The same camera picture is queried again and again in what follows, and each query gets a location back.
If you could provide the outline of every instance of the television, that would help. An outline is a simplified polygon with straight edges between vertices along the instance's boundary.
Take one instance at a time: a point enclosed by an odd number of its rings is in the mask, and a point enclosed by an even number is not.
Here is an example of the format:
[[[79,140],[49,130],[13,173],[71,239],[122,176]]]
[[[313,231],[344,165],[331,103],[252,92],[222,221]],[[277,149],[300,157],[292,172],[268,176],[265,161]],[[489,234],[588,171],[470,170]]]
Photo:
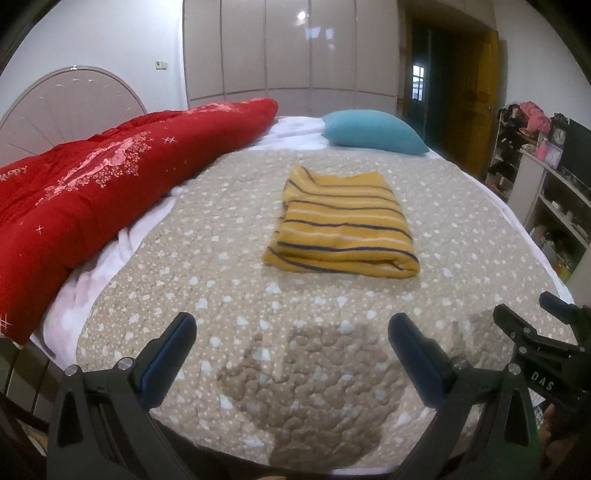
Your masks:
[[[560,168],[591,189],[591,130],[572,119],[564,139]]]

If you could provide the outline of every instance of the hand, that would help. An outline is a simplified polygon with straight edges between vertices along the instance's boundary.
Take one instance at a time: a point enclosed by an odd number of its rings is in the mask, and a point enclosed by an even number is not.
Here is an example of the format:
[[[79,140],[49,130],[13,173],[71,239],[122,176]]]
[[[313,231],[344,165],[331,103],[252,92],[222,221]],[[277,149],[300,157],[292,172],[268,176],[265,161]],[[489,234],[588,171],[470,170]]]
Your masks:
[[[579,439],[579,434],[575,433],[565,439],[552,441],[550,430],[552,429],[555,416],[556,406],[550,404],[544,412],[544,423],[538,431],[542,456],[545,455],[549,458],[551,466],[559,465]]]

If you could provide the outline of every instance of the pink clothing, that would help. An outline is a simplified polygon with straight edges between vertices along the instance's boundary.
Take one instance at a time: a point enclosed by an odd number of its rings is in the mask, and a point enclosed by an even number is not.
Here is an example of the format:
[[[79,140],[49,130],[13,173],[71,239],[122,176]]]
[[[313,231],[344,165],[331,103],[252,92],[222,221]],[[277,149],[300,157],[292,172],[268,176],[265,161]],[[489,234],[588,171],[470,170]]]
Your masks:
[[[541,132],[545,135],[550,133],[550,119],[544,115],[544,111],[534,102],[524,102],[519,104],[519,108],[528,117],[527,131],[531,134]]]

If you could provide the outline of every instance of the beige bedspread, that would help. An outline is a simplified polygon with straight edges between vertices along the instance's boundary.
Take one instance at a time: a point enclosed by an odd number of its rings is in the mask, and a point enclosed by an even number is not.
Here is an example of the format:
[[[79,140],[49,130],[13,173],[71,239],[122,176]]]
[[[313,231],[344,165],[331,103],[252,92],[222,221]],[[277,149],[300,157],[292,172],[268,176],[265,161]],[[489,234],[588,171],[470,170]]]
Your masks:
[[[296,274],[261,254],[290,168],[377,170],[399,198],[421,273],[408,280]],[[97,300],[79,339],[84,369],[136,356],[180,310],[197,341],[152,411],[195,443],[305,470],[393,466],[433,417],[388,344],[406,312],[450,355],[502,368],[511,344],[492,323],[510,305],[554,338],[537,306],[555,293],[500,212],[454,165],[364,150],[238,152],[192,180]]]

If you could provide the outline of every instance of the wooden door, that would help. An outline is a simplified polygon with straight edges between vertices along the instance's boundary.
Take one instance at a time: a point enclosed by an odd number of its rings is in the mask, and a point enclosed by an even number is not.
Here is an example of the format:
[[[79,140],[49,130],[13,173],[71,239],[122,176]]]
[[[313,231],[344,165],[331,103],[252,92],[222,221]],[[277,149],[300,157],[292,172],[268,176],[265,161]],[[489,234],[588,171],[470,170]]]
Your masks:
[[[491,156],[499,83],[499,35],[458,35],[445,147],[449,160],[480,177]]]

